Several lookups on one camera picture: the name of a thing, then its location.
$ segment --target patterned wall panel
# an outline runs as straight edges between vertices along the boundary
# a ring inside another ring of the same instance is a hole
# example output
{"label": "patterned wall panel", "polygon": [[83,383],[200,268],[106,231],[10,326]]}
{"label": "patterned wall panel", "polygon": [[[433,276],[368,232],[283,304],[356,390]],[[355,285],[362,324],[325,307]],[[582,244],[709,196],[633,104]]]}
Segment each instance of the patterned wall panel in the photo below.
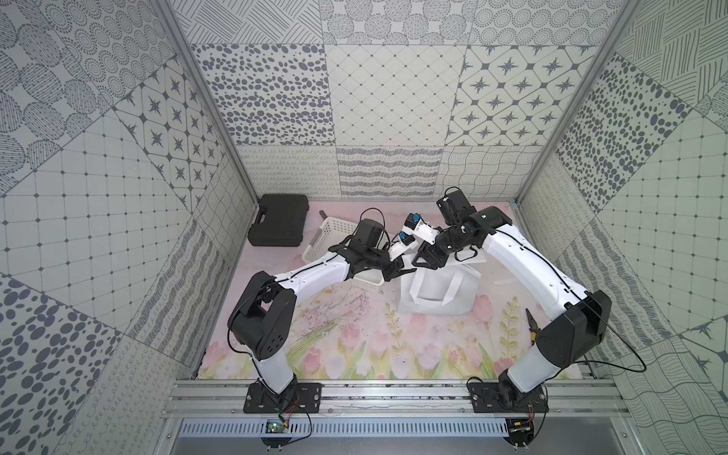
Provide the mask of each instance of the patterned wall panel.
{"label": "patterned wall panel", "polygon": [[230,266],[194,218],[126,334],[187,366],[224,295]]}
{"label": "patterned wall panel", "polygon": [[0,287],[0,440],[3,450],[49,454],[82,415],[121,333],[5,274]]}
{"label": "patterned wall panel", "polygon": [[124,330],[190,218],[112,111],[2,200],[0,267]]}
{"label": "patterned wall panel", "polygon": [[147,0],[39,3],[35,17],[55,29],[110,104],[172,57],[165,30]]}
{"label": "patterned wall panel", "polygon": [[337,146],[442,146],[464,49],[328,46]]}
{"label": "patterned wall panel", "polygon": [[[609,322],[635,349],[675,335],[597,218],[587,224],[555,263],[587,289],[601,289],[610,297]],[[611,361],[630,351],[608,331],[604,341],[591,352],[599,360]]]}
{"label": "patterned wall panel", "polygon": [[723,316],[680,334],[685,346],[695,357],[697,365],[726,402],[728,402],[727,327],[728,316]]}
{"label": "patterned wall panel", "polygon": [[123,336],[55,454],[144,454],[175,379],[192,371]]}
{"label": "patterned wall panel", "polygon": [[540,153],[541,147],[445,147],[434,196],[457,186],[470,199],[512,199]]}
{"label": "patterned wall panel", "polygon": [[617,52],[695,106],[728,71],[723,0],[643,1]]}
{"label": "patterned wall panel", "polygon": [[534,244],[547,258],[556,260],[594,218],[558,157],[551,155],[521,203]]}
{"label": "patterned wall panel", "polygon": [[333,144],[323,46],[192,46],[237,145]]}
{"label": "patterned wall panel", "polygon": [[600,44],[623,0],[478,0],[479,44]]}
{"label": "patterned wall panel", "polygon": [[259,194],[341,197],[336,147],[238,146]]}
{"label": "patterned wall panel", "polygon": [[728,71],[710,92],[700,99],[695,110],[728,131]]}
{"label": "patterned wall panel", "polygon": [[478,0],[319,0],[327,44],[469,44]]}
{"label": "patterned wall panel", "polygon": [[432,199],[442,149],[337,147],[341,195]]}
{"label": "patterned wall panel", "polygon": [[223,150],[177,57],[152,71],[112,109],[192,212],[210,185]]}
{"label": "patterned wall panel", "polygon": [[211,238],[227,265],[233,267],[256,210],[232,159],[223,155],[210,187],[192,216]]}
{"label": "patterned wall panel", "polygon": [[599,213],[678,332],[728,314],[727,138],[693,111]]}
{"label": "patterned wall panel", "polygon": [[173,0],[190,43],[321,43],[317,0]]}
{"label": "patterned wall panel", "polygon": [[[614,367],[611,376],[652,455],[722,454],[728,449],[728,405],[679,337],[638,350],[647,372]],[[616,364],[639,369],[633,354]]]}
{"label": "patterned wall panel", "polygon": [[98,90],[34,5],[0,10],[0,194],[104,111]]}
{"label": "patterned wall panel", "polygon": [[468,46],[446,143],[545,145],[595,51],[590,46]]}
{"label": "patterned wall panel", "polygon": [[653,155],[691,108],[615,54],[556,149],[596,212]]}

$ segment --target aluminum rail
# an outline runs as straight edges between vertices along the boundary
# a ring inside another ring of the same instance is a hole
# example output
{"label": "aluminum rail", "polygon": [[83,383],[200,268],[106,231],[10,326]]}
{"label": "aluminum rail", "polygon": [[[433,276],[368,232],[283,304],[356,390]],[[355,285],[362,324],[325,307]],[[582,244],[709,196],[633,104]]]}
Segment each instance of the aluminum rail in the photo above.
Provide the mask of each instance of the aluminum rail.
{"label": "aluminum rail", "polygon": [[[177,381],[162,410],[165,418],[230,418],[244,414],[252,381]],[[465,381],[321,381],[321,405],[312,419],[347,417],[473,416]],[[546,383],[551,416],[629,416],[611,379]],[[523,413],[478,414],[525,417]]]}

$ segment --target white plastic basket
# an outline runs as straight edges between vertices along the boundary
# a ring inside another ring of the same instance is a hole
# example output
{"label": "white plastic basket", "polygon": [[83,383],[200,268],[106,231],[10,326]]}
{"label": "white plastic basket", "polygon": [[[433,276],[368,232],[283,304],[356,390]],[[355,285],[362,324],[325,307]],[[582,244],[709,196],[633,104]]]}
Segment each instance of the white plastic basket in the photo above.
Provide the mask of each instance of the white plastic basket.
{"label": "white plastic basket", "polygon": [[[313,240],[306,246],[306,250],[301,256],[301,259],[306,264],[316,261],[328,251],[330,246],[340,243],[347,235],[354,232],[356,228],[357,224],[351,221],[340,220],[332,216],[327,217],[321,224]],[[365,270],[364,272],[357,273],[352,278],[352,284],[364,290],[380,293],[381,286],[384,284],[384,278],[379,270]]]}

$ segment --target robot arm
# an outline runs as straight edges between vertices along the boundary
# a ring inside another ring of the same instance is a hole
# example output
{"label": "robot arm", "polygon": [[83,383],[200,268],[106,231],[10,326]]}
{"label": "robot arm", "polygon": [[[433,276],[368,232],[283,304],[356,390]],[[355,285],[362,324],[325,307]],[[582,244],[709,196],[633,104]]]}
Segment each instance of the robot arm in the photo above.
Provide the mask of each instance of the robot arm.
{"label": "robot arm", "polygon": [[[376,246],[384,227],[364,219],[350,238],[329,248],[318,261],[275,276],[265,272],[253,276],[228,327],[240,343],[253,350],[253,361],[271,391],[292,400],[296,377],[280,348],[288,337],[297,298],[309,298],[368,269],[381,270],[386,281],[414,272],[404,269],[401,256],[417,248],[413,266],[430,269],[445,266],[450,255],[465,248],[482,248],[531,291],[552,319],[529,352],[499,377],[500,395],[506,403],[528,400],[543,381],[601,342],[612,305],[603,292],[589,293],[543,258],[498,208],[477,211],[460,190],[438,200],[438,207],[447,229],[433,228],[411,213],[397,242],[380,249]],[[267,310],[263,302],[271,302]]]}

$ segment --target metal vent panel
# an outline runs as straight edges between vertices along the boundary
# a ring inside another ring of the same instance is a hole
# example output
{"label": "metal vent panel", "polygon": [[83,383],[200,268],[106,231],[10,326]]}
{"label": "metal vent panel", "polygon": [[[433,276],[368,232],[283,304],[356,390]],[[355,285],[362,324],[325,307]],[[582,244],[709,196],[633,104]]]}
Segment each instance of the metal vent panel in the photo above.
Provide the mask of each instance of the metal vent panel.
{"label": "metal vent panel", "polygon": [[[306,417],[293,417],[290,432],[282,435],[265,433],[268,418],[184,419],[181,438],[267,438],[303,437],[309,434]],[[496,417],[460,418],[360,418],[336,417],[312,419],[314,438],[407,438],[407,437],[467,437],[492,438],[507,436],[505,419]]]}

